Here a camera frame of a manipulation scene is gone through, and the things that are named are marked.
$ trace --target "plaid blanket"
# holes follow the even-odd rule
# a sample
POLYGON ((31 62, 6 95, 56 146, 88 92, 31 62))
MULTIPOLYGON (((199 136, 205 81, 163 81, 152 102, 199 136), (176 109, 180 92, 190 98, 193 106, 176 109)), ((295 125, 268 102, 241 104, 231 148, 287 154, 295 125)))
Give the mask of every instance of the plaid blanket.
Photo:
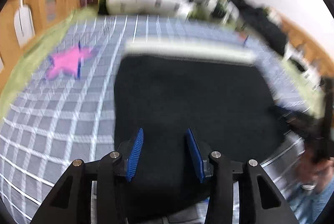
MULTIPOLYGON (((114 149, 113 85, 124 42, 135 37, 198 38, 250 48, 258 54, 257 67, 278 104, 305 110, 300 98, 278 63, 277 54, 259 40, 246 41, 228 29, 198 21, 159 16, 114 16, 73 25, 53 53, 79 41, 96 49, 96 56, 82 63, 81 78, 60 74, 45 79, 50 60, 45 59, 21 91, 0 128, 0 194, 14 219, 27 224, 54 183, 74 159, 100 159, 114 149)), ((303 151, 293 133, 273 157, 262 165, 285 197, 295 183, 293 166, 303 151)), ((93 193, 92 211, 95 211, 93 193)), ((234 186, 234 220, 238 219, 238 187, 234 186)), ((207 202, 196 205, 190 223, 203 222, 207 202)), ((157 221, 175 223, 174 216, 157 221)))

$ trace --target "wooden headboard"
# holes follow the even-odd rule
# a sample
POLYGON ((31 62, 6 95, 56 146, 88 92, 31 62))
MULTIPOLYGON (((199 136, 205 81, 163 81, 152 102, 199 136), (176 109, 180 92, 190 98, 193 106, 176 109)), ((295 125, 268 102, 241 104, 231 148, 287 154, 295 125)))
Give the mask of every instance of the wooden headboard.
POLYGON ((288 35, 289 42, 303 51, 306 60, 317 67, 322 76, 334 77, 334 63, 320 44, 297 24, 281 15, 281 29, 288 35))

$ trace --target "metal screw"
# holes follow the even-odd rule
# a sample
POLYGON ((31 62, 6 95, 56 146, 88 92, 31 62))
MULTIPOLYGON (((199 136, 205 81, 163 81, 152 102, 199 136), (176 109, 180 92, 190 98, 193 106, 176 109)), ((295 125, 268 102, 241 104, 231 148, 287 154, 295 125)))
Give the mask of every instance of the metal screw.
POLYGON ((117 158, 118 156, 120 156, 120 153, 114 151, 114 152, 111 152, 109 155, 110 155, 111 158, 117 158))
POLYGON ((73 161, 73 166, 75 166, 75 167, 78 167, 81 164, 82 164, 82 160, 80 160, 80 159, 76 159, 76 160, 73 161))
POLYGON ((252 167, 256 167, 258 165, 258 161, 251 159, 248 161, 248 163, 252 166, 252 167))
POLYGON ((220 152, 211 152, 211 156, 214 157, 214 158, 219 158, 221 157, 221 153, 220 152))

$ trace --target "pink star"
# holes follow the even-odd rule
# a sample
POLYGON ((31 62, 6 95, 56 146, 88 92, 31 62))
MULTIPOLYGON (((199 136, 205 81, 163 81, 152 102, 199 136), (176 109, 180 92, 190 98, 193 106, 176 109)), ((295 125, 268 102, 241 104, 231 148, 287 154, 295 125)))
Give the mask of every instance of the pink star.
POLYGON ((80 48, 74 46, 62 53, 51 55, 52 66, 46 72, 47 79, 54 79, 63 71, 67 74, 73 74, 80 78, 81 59, 92 57, 91 48, 80 48))

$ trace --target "person's hand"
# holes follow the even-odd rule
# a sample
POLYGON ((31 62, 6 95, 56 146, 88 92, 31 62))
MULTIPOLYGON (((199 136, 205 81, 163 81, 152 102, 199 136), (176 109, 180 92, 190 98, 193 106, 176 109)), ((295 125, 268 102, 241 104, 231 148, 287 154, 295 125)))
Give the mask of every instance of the person's hand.
POLYGON ((317 182, 316 192, 320 193, 327 184, 332 180, 334 174, 334 162, 331 160, 321 160, 314 164, 313 150, 306 148, 301 155, 297 165, 297 178, 303 184, 309 184, 313 181, 317 182))

